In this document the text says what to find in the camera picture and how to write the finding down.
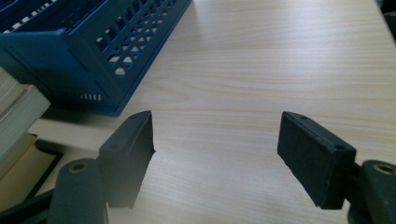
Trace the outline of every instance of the wooden table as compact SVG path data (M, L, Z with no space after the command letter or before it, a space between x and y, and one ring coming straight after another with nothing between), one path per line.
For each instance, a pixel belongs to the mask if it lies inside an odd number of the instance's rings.
M95 158L151 110L157 153L110 223L347 223L314 206L276 154L282 111L396 163L396 51L374 0L194 0L118 118L51 109L30 130ZM53 187L54 175L44 188Z

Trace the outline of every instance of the light wood grain surface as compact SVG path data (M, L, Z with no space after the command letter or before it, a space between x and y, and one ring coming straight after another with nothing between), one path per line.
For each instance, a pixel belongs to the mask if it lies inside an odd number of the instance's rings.
M347 223L348 203L316 208L277 156L280 116L396 163L395 61L374 0L194 0L119 118L51 109L30 131L94 158L152 111L157 153L110 223Z

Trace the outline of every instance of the basket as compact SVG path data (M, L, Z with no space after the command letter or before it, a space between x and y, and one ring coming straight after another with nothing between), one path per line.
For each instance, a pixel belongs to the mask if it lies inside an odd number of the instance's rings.
M118 116L191 0L0 0L0 66L58 107Z

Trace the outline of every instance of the stack of books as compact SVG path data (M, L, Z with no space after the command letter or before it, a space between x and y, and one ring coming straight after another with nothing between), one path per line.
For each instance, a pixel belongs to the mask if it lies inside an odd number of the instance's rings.
M38 191L60 159L35 146L28 133L50 102L32 85L22 85L0 67L0 212Z

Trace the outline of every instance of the bolt hole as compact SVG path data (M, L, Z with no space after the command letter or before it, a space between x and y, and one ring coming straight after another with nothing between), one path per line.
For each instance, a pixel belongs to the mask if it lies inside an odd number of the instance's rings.
M385 175L396 175L396 170L386 164L376 164L374 168Z
M88 168L88 164L83 162L83 163L77 163L69 167L69 172L76 174L76 173L81 173L85 169Z
M339 149L339 150L345 150L346 148L341 146L341 145L335 145L335 148Z

